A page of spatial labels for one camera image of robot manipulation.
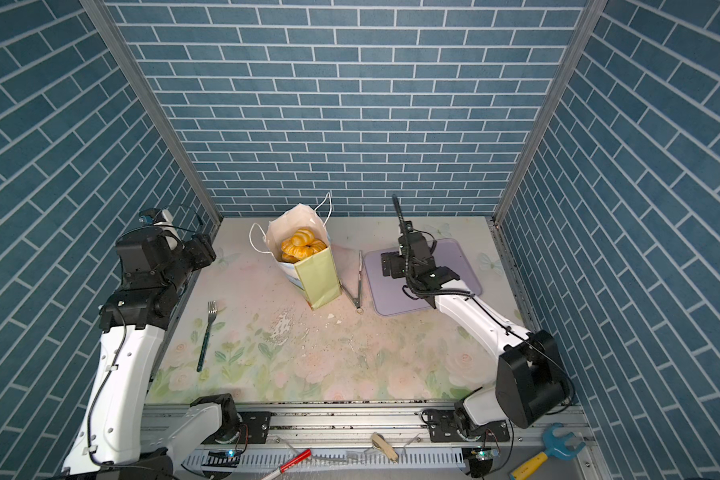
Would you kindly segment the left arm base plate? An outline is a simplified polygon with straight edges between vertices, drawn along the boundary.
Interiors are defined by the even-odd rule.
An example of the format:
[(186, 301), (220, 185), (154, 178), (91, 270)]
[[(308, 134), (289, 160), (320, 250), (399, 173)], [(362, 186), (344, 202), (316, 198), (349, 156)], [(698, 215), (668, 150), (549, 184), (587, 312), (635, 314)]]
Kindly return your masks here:
[(203, 445), (263, 445), (267, 442), (272, 413), (268, 411), (244, 411), (232, 426), (221, 429), (203, 441)]

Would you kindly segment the striped bread roll back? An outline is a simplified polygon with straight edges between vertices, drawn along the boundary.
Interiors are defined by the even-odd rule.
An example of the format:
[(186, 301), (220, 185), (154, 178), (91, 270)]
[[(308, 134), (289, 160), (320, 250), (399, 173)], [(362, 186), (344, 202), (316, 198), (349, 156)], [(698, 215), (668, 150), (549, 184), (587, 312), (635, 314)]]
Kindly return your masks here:
[(314, 232), (309, 228), (299, 228), (292, 236), (291, 242), (296, 247), (309, 246), (316, 240)]

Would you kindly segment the white green paper bag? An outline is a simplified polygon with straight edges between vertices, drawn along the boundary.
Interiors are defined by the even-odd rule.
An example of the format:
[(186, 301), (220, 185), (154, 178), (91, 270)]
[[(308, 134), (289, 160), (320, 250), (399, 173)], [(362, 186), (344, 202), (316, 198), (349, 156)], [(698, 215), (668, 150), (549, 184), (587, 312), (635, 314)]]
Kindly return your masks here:
[[(341, 294), (327, 232), (332, 213), (333, 198), (328, 192), (316, 207), (298, 204), (266, 227), (253, 224), (248, 233), (254, 251), (272, 258), (313, 310), (329, 304)], [(291, 236), (299, 228), (311, 229), (316, 240), (309, 246), (294, 246)]]

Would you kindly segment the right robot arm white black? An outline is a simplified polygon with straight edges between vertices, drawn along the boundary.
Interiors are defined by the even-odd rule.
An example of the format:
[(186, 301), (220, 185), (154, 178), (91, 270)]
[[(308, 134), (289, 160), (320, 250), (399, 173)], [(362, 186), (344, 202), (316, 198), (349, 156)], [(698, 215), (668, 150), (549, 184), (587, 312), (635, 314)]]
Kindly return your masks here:
[(456, 428), (464, 437), (477, 437), (494, 422), (527, 428), (574, 398), (553, 336), (521, 327), (485, 303), (455, 271), (436, 263), (422, 232), (401, 234), (398, 251), (382, 254), (381, 267), (384, 276), (404, 280), (408, 296), (454, 320), (495, 357), (494, 385), (455, 405)]

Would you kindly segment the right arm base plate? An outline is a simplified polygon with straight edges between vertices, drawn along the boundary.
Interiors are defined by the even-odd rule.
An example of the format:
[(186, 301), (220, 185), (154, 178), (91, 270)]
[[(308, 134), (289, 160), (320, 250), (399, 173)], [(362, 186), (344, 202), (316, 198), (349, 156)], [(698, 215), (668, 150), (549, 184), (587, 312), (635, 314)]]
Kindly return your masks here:
[(506, 421), (492, 421), (485, 425), (472, 422), (460, 409), (423, 410), (420, 420), (433, 443), (482, 442), (502, 443), (510, 440)]

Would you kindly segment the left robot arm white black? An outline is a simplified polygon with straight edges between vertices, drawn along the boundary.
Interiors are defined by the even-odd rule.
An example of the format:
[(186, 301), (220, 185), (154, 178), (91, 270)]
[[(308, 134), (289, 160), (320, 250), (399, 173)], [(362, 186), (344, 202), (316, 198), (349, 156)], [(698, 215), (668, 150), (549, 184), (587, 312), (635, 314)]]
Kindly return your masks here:
[(91, 397), (67, 454), (64, 479), (171, 479), (208, 439), (236, 440), (242, 420), (229, 394), (200, 397), (148, 445), (141, 424), (152, 369), (180, 291), (216, 254), (209, 235), (183, 241), (172, 226), (144, 227), (116, 243), (121, 285), (99, 309), (100, 351)]

